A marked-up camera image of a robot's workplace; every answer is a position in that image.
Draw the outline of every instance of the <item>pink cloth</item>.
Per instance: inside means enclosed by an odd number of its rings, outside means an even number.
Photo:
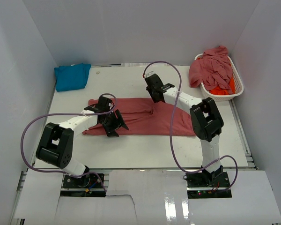
[[[164,102],[154,103],[150,98],[118,98],[117,109],[120,110],[129,130],[122,127],[117,130],[119,135],[169,135],[172,105]],[[97,103],[89,100],[89,105]],[[105,135],[104,128],[98,124],[84,135]],[[174,117],[173,135],[194,136],[191,117],[177,108]]]
[[[228,59],[228,49],[225,46],[208,49],[201,59],[195,60],[189,68],[190,86],[196,88],[204,83],[206,90],[216,87],[225,89],[233,94],[229,86],[233,70]]]

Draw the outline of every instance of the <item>orange cloth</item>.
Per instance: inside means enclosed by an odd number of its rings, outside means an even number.
[[[235,83],[233,77],[230,79],[229,86],[231,87],[233,94],[235,94]],[[219,86],[217,86],[215,89],[210,90],[209,92],[213,95],[229,95],[226,89],[222,89]]]

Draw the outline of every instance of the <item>white table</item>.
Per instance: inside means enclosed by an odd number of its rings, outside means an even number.
[[[182,75],[182,90],[202,98],[199,88],[189,87],[189,67],[178,67]],[[146,83],[142,78],[144,67],[95,67],[91,68],[85,89],[55,92],[50,113],[80,113],[89,99],[98,99],[102,93],[112,93],[118,98],[149,98]],[[178,86],[178,75],[172,67],[158,66],[154,70],[163,83]],[[228,101],[217,102],[224,120],[220,137],[220,156],[233,156],[238,166],[248,166],[244,147]],[[68,116],[49,117],[47,122],[60,123]],[[183,167],[200,167],[202,151],[197,137],[173,137],[175,153]],[[90,168],[176,168],[168,136],[126,135],[118,138],[78,135],[74,141],[73,157]],[[225,158],[224,167],[234,167],[232,160]],[[35,167],[50,168],[36,160]]]

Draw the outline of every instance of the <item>red towel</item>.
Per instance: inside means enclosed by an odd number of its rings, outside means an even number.
[[[228,59],[228,49],[225,46],[208,49],[200,60],[195,60],[189,68],[190,86],[196,88],[204,83],[206,90],[216,87],[233,94],[229,86],[233,70]]]
[[[164,102],[154,103],[151,98],[118,98],[117,109],[120,110],[129,130],[122,127],[119,135],[169,135],[170,119],[173,107]],[[89,105],[98,100],[89,100]],[[83,132],[84,135],[105,135],[101,124]],[[173,135],[194,136],[191,117],[177,108],[174,117]]]

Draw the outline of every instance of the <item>white panel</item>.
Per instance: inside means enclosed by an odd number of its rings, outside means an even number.
[[[228,173],[230,180],[232,180],[235,172]],[[156,185],[160,185],[161,189],[163,187],[161,183],[156,183]],[[150,190],[154,186],[155,184],[149,185],[147,188]],[[240,171],[238,179],[232,187],[232,198],[189,199],[188,202],[189,219],[192,225],[271,225],[272,223],[281,223],[275,197],[264,171]],[[46,224],[73,225],[79,221],[79,224],[135,225],[138,224],[135,213],[133,200],[128,195],[107,196],[105,198],[60,197],[55,223]],[[176,207],[176,213],[181,213],[181,208]],[[152,217],[147,224],[156,224],[158,212],[154,214],[153,211],[151,215],[155,215],[156,218]],[[25,220],[25,225],[41,224],[37,220]]]
[[[235,172],[228,172],[232,180]],[[271,225],[281,216],[264,171],[240,171],[232,198],[189,199],[190,220],[195,225]]]
[[[56,92],[50,113],[76,113],[87,106],[89,99],[98,99],[102,93],[112,93],[118,98],[149,98],[146,83],[142,78],[143,67],[104,67],[92,68],[85,89]],[[185,93],[202,98],[200,88],[190,88],[189,67],[178,67],[182,76],[182,89]],[[152,67],[164,83],[178,86],[179,78],[171,67]],[[220,156],[232,155],[239,166],[248,166],[240,141],[236,123],[228,101],[217,102],[224,120],[219,141]],[[70,117],[54,116],[48,122],[60,123]],[[202,165],[201,143],[197,137],[173,137],[175,153],[184,167]],[[104,135],[78,135],[74,141],[73,157],[89,168],[176,168],[170,150],[168,136],[162,135],[123,135],[108,138]],[[235,166],[225,158],[223,166]],[[36,167],[52,167],[37,160]]]
[[[281,212],[281,0],[262,0],[232,52],[244,83],[237,110]]]
[[[259,0],[23,0],[59,65],[168,60],[232,49]]]
[[[43,225],[36,219],[25,225]],[[130,196],[105,198],[60,197],[54,222],[46,225],[137,225],[133,200]]]
[[[20,138],[26,124],[45,113],[56,66],[21,0],[0,0],[0,225],[11,217],[22,170]],[[43,121],[29,130],[31,159]]]
[[[60,196],[62,178],[62,173],[44,173],[29,169],[14,218],[32,218],[43,222],[53,220]]]

